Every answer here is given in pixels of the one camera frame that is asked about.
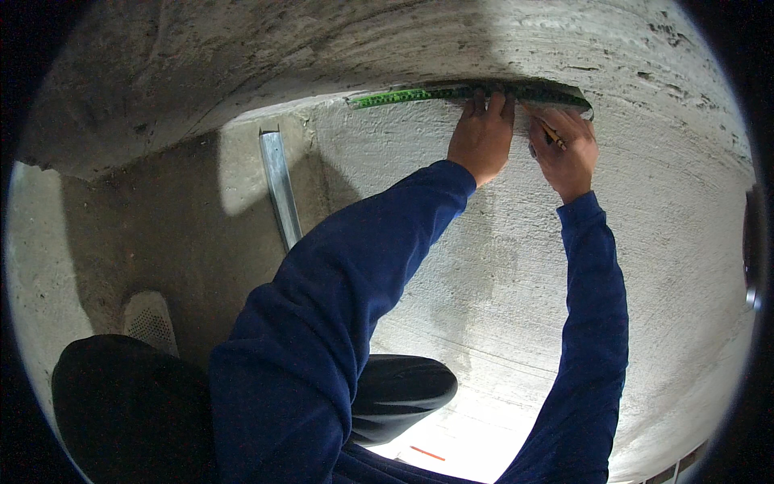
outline metal profile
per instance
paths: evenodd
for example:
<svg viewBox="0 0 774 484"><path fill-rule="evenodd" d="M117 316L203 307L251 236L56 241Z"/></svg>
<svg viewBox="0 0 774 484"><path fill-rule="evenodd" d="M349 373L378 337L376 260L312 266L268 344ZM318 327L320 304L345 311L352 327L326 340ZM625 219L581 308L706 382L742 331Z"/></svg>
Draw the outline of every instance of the metal profile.
<svg viewBox="0 0 774 484"><path fill-rule="evenodd" d="M285 243L285 250L289 252L301 240L302 234L296 200L293 198L293 189L290 186L290 172L285 160L283 137L277 126L277 131L260 131L258 138L261 143L263 167L269 183L274 215L279 233Z"/></svg>

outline textured concrete surface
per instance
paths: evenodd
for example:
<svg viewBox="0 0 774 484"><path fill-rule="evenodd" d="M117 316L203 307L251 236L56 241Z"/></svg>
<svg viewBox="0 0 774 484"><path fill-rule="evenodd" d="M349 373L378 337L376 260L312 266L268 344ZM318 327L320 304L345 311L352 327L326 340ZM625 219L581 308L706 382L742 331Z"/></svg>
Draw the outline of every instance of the textured concrete surface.
<svg viewBox="0 0 774 484"><path fill-rule="evenodd" d="M132 292L167 296L181 356L203 366L247 292L271 278L283 250L260 126L281 125L308 231L444 157L460 112L444 101L352 112L345 91L537 76L580 86L597 112L594 189L632 319L611 481L655 475L711 435L752 329L741 273L752 168L728 87L672 3L121 5L97 4L78 27L22 152L91 180L22 164L13 177L9 293L47 416L61 349L117 331ZM566 317L558 197L526 152L524 119L516 125L511 163L471 199L373 340L374 352L440 359L461 381L447 408L378 450L485 481L531 428Z"/></svg>

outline tape measure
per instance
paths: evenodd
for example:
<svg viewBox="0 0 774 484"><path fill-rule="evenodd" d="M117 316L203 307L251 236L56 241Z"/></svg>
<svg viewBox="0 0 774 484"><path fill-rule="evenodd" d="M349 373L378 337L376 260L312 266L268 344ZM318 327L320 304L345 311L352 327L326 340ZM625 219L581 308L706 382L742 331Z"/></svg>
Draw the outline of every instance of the tape measure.
<svg viewBox="0 0 774 484"><path fill-rule="evenodd" d="M501 84L501 90L514 94L521 103L540 103L551 105L563 105L575 108L579 112L590 112L585 117L594 119L594 109L583 98L580 89L564 84L546 83L545 81L524 81ZM485 84L464 84L443 87L425 87L398 89L396 91L370 94L356 98L345 98L347 104L353 109L371 108L373 106L391 105L399 102L422 101L425 99L469 99L473 97L476 89L483 89L485 96L497 90L496 87ZM563 91L577 91L577 95Z"/></svg>

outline left hand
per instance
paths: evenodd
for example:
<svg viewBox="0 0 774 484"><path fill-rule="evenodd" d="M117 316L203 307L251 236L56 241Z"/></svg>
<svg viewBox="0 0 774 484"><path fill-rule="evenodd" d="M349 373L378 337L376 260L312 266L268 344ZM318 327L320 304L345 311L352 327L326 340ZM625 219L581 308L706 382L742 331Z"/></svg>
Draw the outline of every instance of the left hand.
<svg viewBox="0 0 774 484"><path fill-rule="evenodd" d="M492 93L487 108L481 89L465 103L446 158L471 172L476 188L493 180L508 162L514 110L513 95L501 92Z"/></svg>

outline green tape measure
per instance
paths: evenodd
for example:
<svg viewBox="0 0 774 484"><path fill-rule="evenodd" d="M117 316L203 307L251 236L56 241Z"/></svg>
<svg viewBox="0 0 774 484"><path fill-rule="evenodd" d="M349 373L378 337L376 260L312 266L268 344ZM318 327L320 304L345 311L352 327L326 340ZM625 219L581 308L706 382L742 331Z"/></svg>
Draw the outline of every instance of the green tape measure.
<svg viewBox="0 0 774 484"><path fill-rule="evenodd" d="M577 88L564 86L574 89L580 94ZM347 104L353 109L370 108L373 106L392 105L399 102L422 101L424 99L468 99L473 97L476 89L483 89L485 96L491 96L495 90L492 86L486 85L457 85L438 88L411 88L400 89L397 91L383 92L380 94L370 94L356 98L346 98ZM538 102L551 103L555 105L566 105L577 108L581 112L591 111L590 119L594 118L594 111L582 95L569 94L551 88L546 83L511 83L505 84L506 93L513 93L519 102Z"/></svg>
<svg viewBox="0 0 774 484"><path fill-rule="evenodd" d="M392 105L398 102L421 101L423 99L452 99L466 98L473 95L470 88L442 88L442 89L402 89L381 94L372 94L361 98L347 99L347 103L354 109L370 108L371 106Z"/></svg>

